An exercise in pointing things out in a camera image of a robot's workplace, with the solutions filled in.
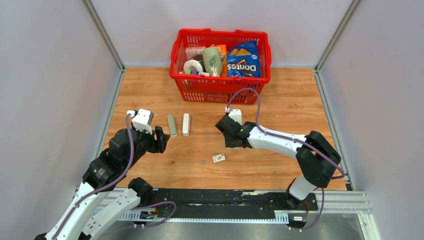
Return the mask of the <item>greenish white stapler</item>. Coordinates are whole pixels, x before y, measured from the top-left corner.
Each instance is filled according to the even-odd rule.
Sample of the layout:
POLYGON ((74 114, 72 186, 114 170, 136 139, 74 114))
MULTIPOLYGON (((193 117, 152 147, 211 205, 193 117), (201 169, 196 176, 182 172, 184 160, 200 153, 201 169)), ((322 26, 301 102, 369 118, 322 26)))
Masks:
POLYGON ((178 135, 178 131, 177 131, 177 126, 176 126, 176 121, 174 116, 172 114, 169 114, 167 116, 167 121, 168 121, 169 134, 172 137, 176 137, 178 135))

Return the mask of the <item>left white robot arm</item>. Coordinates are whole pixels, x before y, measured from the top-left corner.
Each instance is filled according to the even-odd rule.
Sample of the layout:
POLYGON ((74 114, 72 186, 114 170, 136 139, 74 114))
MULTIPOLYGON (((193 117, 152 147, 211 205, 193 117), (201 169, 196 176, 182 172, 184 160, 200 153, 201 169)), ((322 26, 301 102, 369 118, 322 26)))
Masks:
POLYGON ((116 200, 95 213, 100 203, 114 190, 126 172, 145 153, 163 153, 170 135, 156 126, 146 130, 123 128, 109 141, 109 147, 93 160, 82 182, 58 223, 37 240, 97 240, 114 222, 132 208, 148 207, 153 201, 152 186, 138 177, 116 200))

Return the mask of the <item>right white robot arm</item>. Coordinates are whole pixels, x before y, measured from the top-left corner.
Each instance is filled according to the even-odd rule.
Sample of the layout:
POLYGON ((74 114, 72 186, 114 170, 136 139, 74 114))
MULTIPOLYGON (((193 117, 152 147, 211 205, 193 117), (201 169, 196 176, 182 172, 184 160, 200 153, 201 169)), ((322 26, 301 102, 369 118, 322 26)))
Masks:
POLYGON ((285 195, 286 205, 291 209, 299 209, 315 189, 325 189, 336 178, 335 171, 341 170, 341 156, 320 132, 289 134, 256 122, 240 124, 228 114, 215 127, 223 134, 227 148, 265 149, 297 161, 301 174, 285 195))

